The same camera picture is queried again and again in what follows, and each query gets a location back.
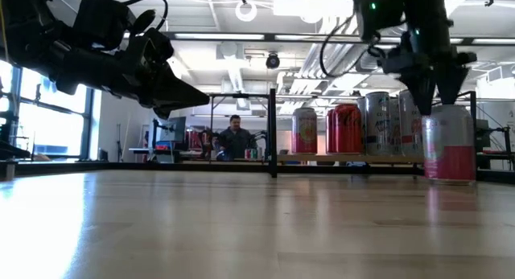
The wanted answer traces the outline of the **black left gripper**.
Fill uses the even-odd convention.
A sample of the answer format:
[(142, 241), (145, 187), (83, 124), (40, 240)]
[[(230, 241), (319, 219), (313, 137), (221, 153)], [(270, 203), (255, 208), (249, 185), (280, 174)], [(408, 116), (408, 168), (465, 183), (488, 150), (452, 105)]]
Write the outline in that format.
[(124, 51), (113, 55), (74, 47), (54, 77), (56, 87), (72, 95), (83, 84), (130, 98), (162, 119), (173, 109), (206, 105), (210, 97), (171, 70), (167, 60), (173, 53), (168, 37), (154, 28), (134, 36)]

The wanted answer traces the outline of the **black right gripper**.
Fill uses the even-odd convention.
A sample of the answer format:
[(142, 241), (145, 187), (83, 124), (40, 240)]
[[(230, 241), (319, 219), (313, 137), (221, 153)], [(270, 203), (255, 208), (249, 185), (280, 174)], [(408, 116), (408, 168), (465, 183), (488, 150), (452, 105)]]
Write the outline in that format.
[[(402, 83), (410, 91), (420, 114), (430, 115), (435, 86), (441, 102), (453, 105), (469, 73), (464, 65), (476, 61), (475, 52), (458, 51), (449, 42), (424, 43), (420, 35), (403, 33), (401, 42), (380, 58), (380, 67), (386, 74), (402, 74)], [(434, 77), (435, 66), (445, 67), (437, 68)]]

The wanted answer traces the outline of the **pink and white soda can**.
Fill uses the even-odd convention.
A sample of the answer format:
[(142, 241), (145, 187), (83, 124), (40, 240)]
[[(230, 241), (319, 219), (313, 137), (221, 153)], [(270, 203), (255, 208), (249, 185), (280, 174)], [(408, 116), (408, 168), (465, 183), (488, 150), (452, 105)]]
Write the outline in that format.
[(316, 154), (317, 115), (313, 108), (299, 108), (293, 112), (291, 152), (293, 154)]
[(476, 139), (471, 114), (462, 105), (436, 105), (422, 118), (424, 171), (428, 179), (476, 180)]

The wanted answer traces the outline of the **dark computer monitor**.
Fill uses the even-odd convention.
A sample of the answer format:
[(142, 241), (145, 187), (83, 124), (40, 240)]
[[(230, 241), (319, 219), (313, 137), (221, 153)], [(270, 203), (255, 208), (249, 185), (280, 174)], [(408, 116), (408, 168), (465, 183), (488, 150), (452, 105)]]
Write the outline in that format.
[(487, 120), (476, 120), (476, 148), (481, 151), (483, 148), (490, 147), (490, 132)]

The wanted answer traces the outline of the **person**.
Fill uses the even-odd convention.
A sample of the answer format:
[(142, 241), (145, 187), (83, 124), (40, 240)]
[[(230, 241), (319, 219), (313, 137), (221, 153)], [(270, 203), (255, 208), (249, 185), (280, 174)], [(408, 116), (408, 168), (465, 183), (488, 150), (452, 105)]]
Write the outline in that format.
[(218, 141), (220, 150), (224, 152), (225, 161), (244, 158), (246, 149), (257, 148), (252, 134), (241, 127), (241, 117), (236, 114), (230, 117), (229, 127), (219, 134)]

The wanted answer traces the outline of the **large dark-framed window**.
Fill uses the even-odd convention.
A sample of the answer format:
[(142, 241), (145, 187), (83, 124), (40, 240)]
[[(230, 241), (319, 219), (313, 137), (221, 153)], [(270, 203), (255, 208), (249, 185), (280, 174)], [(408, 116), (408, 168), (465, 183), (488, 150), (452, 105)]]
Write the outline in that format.
[(19, 118), (11, 128), (11, 145), (52, 160), (89, 157), (95, 144), (101, 94), (84, 86), (68, 95), (47, 77), (0, 60), (0, 111)]

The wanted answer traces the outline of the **black equipment stand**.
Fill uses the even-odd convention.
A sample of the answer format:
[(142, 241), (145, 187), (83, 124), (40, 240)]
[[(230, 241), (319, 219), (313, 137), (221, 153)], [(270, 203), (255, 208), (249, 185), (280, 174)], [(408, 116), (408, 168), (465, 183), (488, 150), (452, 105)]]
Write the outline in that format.
[(4, 123), (0, 123), (0, 161), (22, 157), (23, 150), (10, 143), (11, 128), (19, 118), (12, 110), (0, 111), (0, 118), (5, 120)]

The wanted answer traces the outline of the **thin black metal frame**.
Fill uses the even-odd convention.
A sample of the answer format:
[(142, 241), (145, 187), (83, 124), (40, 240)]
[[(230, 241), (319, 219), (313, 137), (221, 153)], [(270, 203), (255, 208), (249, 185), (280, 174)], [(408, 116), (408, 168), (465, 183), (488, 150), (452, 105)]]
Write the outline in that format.
[(213, 118), (214, 118), (214, 109), (216, 106), (214, 105), (214, 101), (217, 97), (221, 97), (220, 102), (222, 102), (226, 97), (231, 97), (233, 99), (255, 99), (260, 102), (261, 99), (266, 99), (269, 102), (268, 106), (264, 106), (266, 111), (270, 110), (271, 102), (274, 102), (274, 98), (270, 97), (270, 94), (258, 94), (258, 93), (243, 93), (243, 92), (235, 92), (235, 93), (210, 93), (210, 129), (213, 128)]

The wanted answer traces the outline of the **black frame wooden shelf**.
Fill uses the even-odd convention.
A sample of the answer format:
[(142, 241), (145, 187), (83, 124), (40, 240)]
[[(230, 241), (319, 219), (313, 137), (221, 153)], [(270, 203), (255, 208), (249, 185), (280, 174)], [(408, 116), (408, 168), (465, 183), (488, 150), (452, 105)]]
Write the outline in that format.
[[(464, 93), (469, 97), (470, 109), (475, 128), (476, 138), (476, 93), (468, 91)], [(424, 155), (367, 155), (367, 154), (279, 154), (277, 160), (280, 166), (391, 166), (391, 167), (414, 167), (424, 171)]]

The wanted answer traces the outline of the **black aluminium table frame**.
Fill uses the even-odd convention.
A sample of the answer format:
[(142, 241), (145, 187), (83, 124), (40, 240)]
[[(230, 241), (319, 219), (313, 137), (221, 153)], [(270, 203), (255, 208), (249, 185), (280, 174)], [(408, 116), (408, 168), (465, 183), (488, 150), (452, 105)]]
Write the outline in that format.
[(266, 173), (272, 177), (278, 174), (377, 174), (377, 175), (418, 175), (424, 171), (414, 167), (391, 166), (267, 166), (243, 163), (229, 164), (166, 164), (166, 163), (128, 163), (128, 162), (0, 162), (0, 178), (5, 178), (8, 170), (17, 176), (64, 174), (97, 170), (159, 170), (159, 171), (200, 171), (200, 172), (237, 172)]

